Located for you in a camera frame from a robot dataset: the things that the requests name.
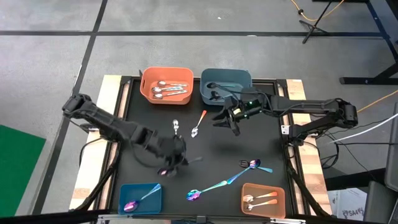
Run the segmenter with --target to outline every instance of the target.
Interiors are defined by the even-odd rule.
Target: silver spoon
[[[162,93],[163,91],[175,91],[175,90],[183,90],[182,86],[174,86],[174,87],[168,87],[168,88],[159,88],[159,87],[153,87],[152,92],[157,94],[157,93]]]
[[[254,199],[257,199],[257,198],[275,197],[275,196],[278,196],[278,192],[271,192],[269,194],[260,195],[260,196],[257,196],[257,197],[253,197],[253,195],[245,195],[245,196],[243,196],[243,201],[244,202],[252,202],[252,201],[254,201]]]
[[[165,81],[159,81],[159,82],[157,82],[157,86],[164,87],[164,86],[166,86],[166,85],[184,86],[184,87],[187,87],[187,86],[188,86],[187,84],[166,83]]]
[[[276,199],[272,199],[272,200],[270,200],[270,201],[268,201],[268,202],[263,202],[263,203],[260,203],[260,204],[257,204],[257,205],[252,205],[252,204],[248,203],[248,204],[246,205],[245,209],[251,211],[251,210],[252,210],[254,207],[256,207],[256,206],[261,206],[261,205],[274,205],[274,204],[276,204],[276,203],[278,203],[278,200],[276,200]]]
[[[173,129],[175,132],[175,135],[177,135],[177,130],[180,126],[178,125],[178,121],[176,119],[173,120]]]
[[[198,134],[198,127],[199,127],[199,124],[200,124],[201,120],[203,119],[203,117],[206,115],[206,113],[207,113],[206,110],[204,110],[204,111],[201,113],[201,116],[200,116],[200,119],[199,119],[199,122],[198,122],[197,126],[194,127],[194,128],[192,129],[191,137],[194,138],[194,137]]]
[[[188,90],[182,90],[182,91],[177,91],[177,92],[174,92],[174,93],[168,93],[168,94],[166,94],[166,95],[163,95],[163,94],[161,94],[161,93],[158,93],[158,94],[155,94],[155,95],[154,95],[154,98],[155,98],[156,100],[161,100],[161,99],[163,99],[163,97],[165,97],[165,96],[178,95],[178,94],[182,94],[182,93],[188,93]]]

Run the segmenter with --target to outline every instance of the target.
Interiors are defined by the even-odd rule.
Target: blue bin
[[[233,91],[241,91],[242,88],[252,87],[252,80],[250,73],[245,70],[236,69],[220,69],[220,68],[208,68],[201,73],[200,78],[200,94],[207,105],[224,105],[224,99],[210,100],[211,91],[217,91],[220,96],[228,97],[232,94],[228,91],[221,90],[219,88],[208,88],[207,84],[214,82],[222,85],[225,88]]]
[[[124,184],[120,188],[119,208],[120,215],[143,215],[143,214],[158,214],[162,210],[162,188],[153,194],[149,195],[140,202],[137,209],[132,212],[125,212],[124,206],[133,201],[140,200],[142,196],[148,194],[157,183],[154,184]]]

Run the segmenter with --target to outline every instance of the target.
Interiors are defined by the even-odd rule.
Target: wooden plank
[[[286,80],[287,89],[289,92],[289,98],[291,100],[306,100],[304,87],[301,80]],[[293,114],[294,124],[307,124],[311,122],[309,114]],[[307,137],[306,142],[310,142],[317,145],[315,139],[312,137]],[[298,147],[302,169],[304,173],[304,181],[308,190],[314,196],[315,200],[321,205],[321,207],[329,214],[331,214],[330,201],[328,198],[328,191],[326,189],[325,179],[323,178],[323,171],[321,167],[321,162],[319,160],[318,150],[309,145],[304,144]],[[301,194],[296,194],[297,203],[302,203]]]
[[[97,100],[97,106],[99,108],[109,113],[114,113],[114,107],[118,99],[120,80],[120,75],[104,76]],[[98,139],[99,137],[99,131],[91,132],[87,137],[87,142]],[[104,161],[106,144],[107,142],[105,140],[99,140],[86,146],[81,159],[69,209],[77,208],[81,205],[98,183]]]
[[[126,100],[127,100],[127,94],[129,92],[129,83],[124,84],[123,86],[123,92],[122,92],[122,98],[120,101],[120,106],[119,106],[119,113],[118,113],[118,118],[123,118],[124,110],[126,109]],[[116,153],[116,149],[118,148],[118,144],[112,143],[111,146],[111,152],[109,153],[109,160],[108,160],[108,167],[111,165],[113,162],[114,155]],[[112,175],[109,177],[109,179],[106,181],[102,194],[101,194],[101,200],[99,201],[99,209],[105,209],[106,207],[106,199],[108,198],[108,192],[109,192],[109,185],[111,183]]]
[[[278,86],[278,92],[280,96],[285,96],[284,94],[284,90],[281,86]],[[289,118],[287,115],[283,116],[283,121],[284,121],[284,125],[289,125]],[[289,156],[292,157],[294,155],[294,150],[292,146],[288,147],[289,150]],[[297,165],[296,165],[296,161],[295,159],[291,159],[290,160],[292,162],[293,168],[297,171]],[[297,210],[299,214],[304,214],[304,204],[301,198],[301,191],[299,189],[299,187],[297,186],[296,182],[293,181],[294,184],[294,189],[295,189],[295,193],[296,193],[296,201],[297,201]]]

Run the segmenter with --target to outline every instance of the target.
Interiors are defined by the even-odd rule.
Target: green mat
[[[0,217],[15,215],[45,139],[0,125]]]

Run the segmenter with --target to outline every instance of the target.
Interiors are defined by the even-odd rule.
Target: concrete floor
[[[397,40],[398,21],[387,3],[371,2],[387,33]],[[325,7],[325,3],[311,0],[297,3],[309,17],[317,17]],[[92,30],[100,4],[100,0],[1,1],[0,30]],[[303,32],[299,19],[289,0],[109,0],[100,30]],[[319,27],[332,32],[378,32],[365,4],[342,4]],[[0,36],[0,122],[47,139],[19,215],[29,213],[62,117],[61,107],[73,87],[88,38]],[[206,68],[237,68],[249,70],[253,78],[302,79],[307,99],[340,97],[357,108],[396,90],[396,86],[338,83],[338,77],[373,77],[392,65],[394,59],[384,40],[311,38],[305,45],[301,41],[301,37],[97,37],[80,92],[96,100],[103,75],[138,75],[139,69],[149,66],[188,67],[197,77]],[[359,123],[391,116],[397,96],[360,113]],[[390,125],[355,141],[388,141]],[[318,141],[322,157],[335,150],[322,146],[327,140]],[[78,154],[85,141],[86,134],[70,126],[43,213],[67,211],[78,172]],[[386,146],[350,149],[368,169],[386,164]],[[344,149],[340,153],[337,170],[346,174],[363,171]]]

